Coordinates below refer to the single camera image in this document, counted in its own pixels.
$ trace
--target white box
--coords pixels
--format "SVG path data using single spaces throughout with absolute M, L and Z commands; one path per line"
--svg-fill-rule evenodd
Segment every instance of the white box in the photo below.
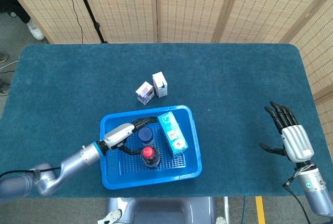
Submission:
M 158 72 L 152 75 L 152 80 L 154 83 L 154 88 L 156 90 L 157 96 L 164 97 L 168 94 L 168 84 L 163 76 L 162 72 Z
M 151 84 L 145 81 L 138 90 L 136 90 L 137 99 L 146 105 L 154 96 L 154 89 Z

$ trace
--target gray floor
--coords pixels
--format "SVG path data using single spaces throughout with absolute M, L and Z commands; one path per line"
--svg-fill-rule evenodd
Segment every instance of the gray floor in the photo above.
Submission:
M 35 40 L 28 27 L 19 18 L 11 18 L 0 14 L 0 52 L 9 54 L 9 59 L 0 67 L 18 60 L 22 50 L 30 44 L 43 43 Z M 11 71 L 16 65 L 0 70 Z M 10 82 L 14 73 L 0 74 L 0 79 Z M 0 97 L 0 117 L 7 97 Z M 241 223 L 243 212 L 243 197 L 230 197 L 230 223 Z M 304 197 L 301 202 L 309 215 L 312 224 L 329 221 L 328 218 L 315 216 Z M 222 198 L 215 199 L 217 215 L 224 216 Z M 267 224 L 306 223 L 303 212 L 291 196 L 264 197 L 265 219 Z M 0 223 L 97 223 L 105 215 L 106 199 L 23 199 L 0 205 Z M 254 197 L 246 198 L 245 223 L 258 223 L 257 209 Z

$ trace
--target shoe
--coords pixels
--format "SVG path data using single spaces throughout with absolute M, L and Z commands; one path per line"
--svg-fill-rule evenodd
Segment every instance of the shoe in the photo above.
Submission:
M 12 12 L 12 11 L 7 11 L 8 15 L 11 16 L 12 18 L 15 18 L 17 16 L 16 13 Z
M 8 54 L 0 53 L 0 63 L 6 62 L 7 59 L 8 59 Z
M 0 80 L 0 96 L 7 96 L 9 92 L 10 84 Z
M 32 21 L 32 19 L 29 20 L 27 23 L 27 26 L 34 38 L 38 41 L 41 41 L 44 38 L 44 34 L 42 31 L 39 29 L 39 27 L 35 24 L 35 22 Z

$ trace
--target robotic arm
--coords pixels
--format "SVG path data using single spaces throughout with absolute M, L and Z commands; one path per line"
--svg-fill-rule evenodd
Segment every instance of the robotic arm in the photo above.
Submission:
M 145 125 L 156 122 L 157 118 L 150 116 L 118 126 L 106 133 L 103 140 L 83 146 L 79 152 L 63 160 L 59 177 L 49 163 L 44 163 L 31 169 L 30 173 L 0 179 L 0 204 L 27 197 L 34 186 L 40 195 L 53 194 L 69 178 L 98 161 L 110 149 L 120 149 L 130 155 L 140 154 L 141 149 L 132 151 L 124 145 L 127 137 Z
M 333 202 L 318 167 L 310 160 L 314 151 L 305 129 L 297 122 L 289 108 L 272 101 L 271 105 L 274 110 L 270 107 L 265 107 L 265 110 L 271 115 L 281 135 L 283 149 L 271 148 L 263 143 L 259 144 L 260 147 L 269 153 L 287 156 L 296 163 L 294 175 L 283 187 L 291 192 L 288 186 L 294 179 L 299 178 L 311 210 L 317 215 L 333 218 Z

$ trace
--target blue basket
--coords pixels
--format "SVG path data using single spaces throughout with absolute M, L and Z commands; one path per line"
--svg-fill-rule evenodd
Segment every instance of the blue basket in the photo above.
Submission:
M 140 117 L 159 116 L 172 111 L 187 141 L 188 149 L 173 157 L 159 123 L 147 125 L 153 131 L 154 143 L 161 154 L 161 163 L 155 169 L 144 165 L 140 155 L 128 155 L 120 150 L 109 150 L 100 160 L 103 185 L 107 189 L 122 189 L 161 182 L 183 180 L 200 175 L 201 154 L 192 112 L 187 106 L 172 106 L 140 111 L 110 114 L 100 123 L 100 139 L 104 134 L 124 123 Z M 128 137 L 126 146 L 132 150 L 143 148 L 137 133 Z

